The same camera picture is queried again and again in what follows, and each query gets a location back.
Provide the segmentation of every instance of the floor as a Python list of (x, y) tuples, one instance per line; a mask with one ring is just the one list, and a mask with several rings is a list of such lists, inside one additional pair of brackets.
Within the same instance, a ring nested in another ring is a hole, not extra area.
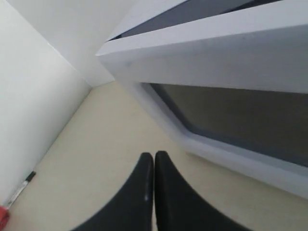
[(242, 176), (171, 141), (117, 82), (95, 88), (13, 205), (6, 231), (69, 231), (103, 207), (141, 152), (167, 150), (213, 206), (259, 231), (307, 231), (308, 200)]

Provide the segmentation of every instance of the glass panel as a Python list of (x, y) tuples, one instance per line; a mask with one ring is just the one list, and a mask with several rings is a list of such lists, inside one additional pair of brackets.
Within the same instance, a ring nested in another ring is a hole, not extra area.
[(124, 38), (279, 0), (189, 0), (114, 38)]
[(308, 167), (308, 94), (151, 85), (189, 131)]

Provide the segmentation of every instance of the cream floor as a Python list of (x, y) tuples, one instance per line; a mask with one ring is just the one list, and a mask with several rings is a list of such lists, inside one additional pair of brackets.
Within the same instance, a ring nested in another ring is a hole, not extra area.
[(140, 153), (167, 150), (212, 205), (259, 231), (307, 231), (308, 200), (188, 154), (114, 82), (92, 90), (13, 205), (6, 231), (68, 231), (104, 206)]

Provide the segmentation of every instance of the white frame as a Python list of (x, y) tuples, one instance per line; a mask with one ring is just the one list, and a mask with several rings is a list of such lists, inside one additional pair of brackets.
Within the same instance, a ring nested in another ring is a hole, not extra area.
[[(144, 84), (307, 93), (307, 9), (307, 1), (283, 0), (112, 40), (97, 55), (115, 79), (185, 150), (308, 198), (307, 167), (191, 133), (152, 87)], [(237, 63), (233, 59), (245, 62), (248, 75), (233, 72), (232, 65)], [(223, 62), (223, 68), (217, 60)]]

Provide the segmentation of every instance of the white wall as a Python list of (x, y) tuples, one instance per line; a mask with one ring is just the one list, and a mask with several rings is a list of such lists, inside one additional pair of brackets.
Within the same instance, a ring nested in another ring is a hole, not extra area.
[(8, 0), (92, 86), (113, 77), (95, 53), (135, 0)]
[(1, 204), (44, 156), (90, 86), (2, 0), (0, 44)]

